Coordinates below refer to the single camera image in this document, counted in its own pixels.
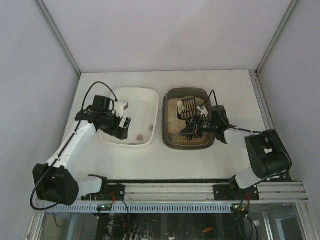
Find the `black slotted litter scoop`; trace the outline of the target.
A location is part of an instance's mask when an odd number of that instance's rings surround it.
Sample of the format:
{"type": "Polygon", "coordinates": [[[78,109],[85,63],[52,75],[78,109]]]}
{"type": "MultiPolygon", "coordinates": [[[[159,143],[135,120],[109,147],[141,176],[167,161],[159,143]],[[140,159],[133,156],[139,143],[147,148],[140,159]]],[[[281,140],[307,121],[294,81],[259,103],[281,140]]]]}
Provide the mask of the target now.
{"type": "Polygon", "coordinates": [[[177,107],[177,118],[180,121],[184,121],[184,127],[182,128],[182,129],[184,129],[187,126],[186,119],[193,118],[194,116],[197,115],[196,98],[194,96],[187,96],[187,97],[179,98],[178,101],[182,101],[185,106],[185,110],[182,113],[178,112],[178,107],[177,107]]]}

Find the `brown translucent litter box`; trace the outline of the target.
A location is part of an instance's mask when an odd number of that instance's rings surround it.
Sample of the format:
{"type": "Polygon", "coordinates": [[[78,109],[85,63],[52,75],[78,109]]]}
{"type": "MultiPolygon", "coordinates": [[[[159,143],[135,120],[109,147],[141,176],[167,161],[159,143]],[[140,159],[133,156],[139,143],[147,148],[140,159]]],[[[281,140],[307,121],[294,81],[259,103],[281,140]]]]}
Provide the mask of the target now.
{"type": "Polygon", "coordinates": [[[180,130],[185,126],[184,121],[177,117],[177,101],[184,97],[195,97],[196,107],[204,104],[208,110],[208,118],[211,118],[211,101],[208,93],[202,88],[180,87],[173,88],[163,98],[162,104],[162,140],[163,143],[175,150],[203,150],[211,147],[215,142],[213,133],[204,133],[203,137],[188,141],[180,135],[180,130]]]}

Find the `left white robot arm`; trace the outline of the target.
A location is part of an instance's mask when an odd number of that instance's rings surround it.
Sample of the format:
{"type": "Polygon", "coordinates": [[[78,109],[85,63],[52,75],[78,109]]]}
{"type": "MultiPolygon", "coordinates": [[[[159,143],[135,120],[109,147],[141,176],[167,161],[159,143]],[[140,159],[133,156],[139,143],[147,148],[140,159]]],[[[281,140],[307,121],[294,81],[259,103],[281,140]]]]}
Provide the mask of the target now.
{"type": "Polygon", "coordinates": [[[128,102],[124,100],[101,95],[96,95],[88,107],[82,107],[67,138],[54,155],[46,163],[38,163],[33,168],[35,187],[31,198],[37,197],[54,206],[70,206],[80,197],[107,189],[106,177],[88,174],[75,178],[72,171],[81,150],[97,132],[101,131],[118,140],[128,138],[131,118],[124,117],[128,107],[128,102]]]}

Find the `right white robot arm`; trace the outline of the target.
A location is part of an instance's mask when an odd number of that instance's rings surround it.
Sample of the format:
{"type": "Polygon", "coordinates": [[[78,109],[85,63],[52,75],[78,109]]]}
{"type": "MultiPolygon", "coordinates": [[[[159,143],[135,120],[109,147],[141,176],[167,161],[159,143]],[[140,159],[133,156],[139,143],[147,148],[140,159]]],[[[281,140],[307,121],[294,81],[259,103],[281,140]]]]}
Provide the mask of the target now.
{"type": "Polygon", "coordinates": [[[198,114],[180,131],[188,140],[201,138],[205,133],[213,133],[223,144],[247,150],[249,167],[229,180],[226,195],[232,200],[247,196],[257,184],[286,174],[292,167],[288,151],[275,129],[254,131],[232,125],[223,105],[211,108],[211,119],[198,114]]]}

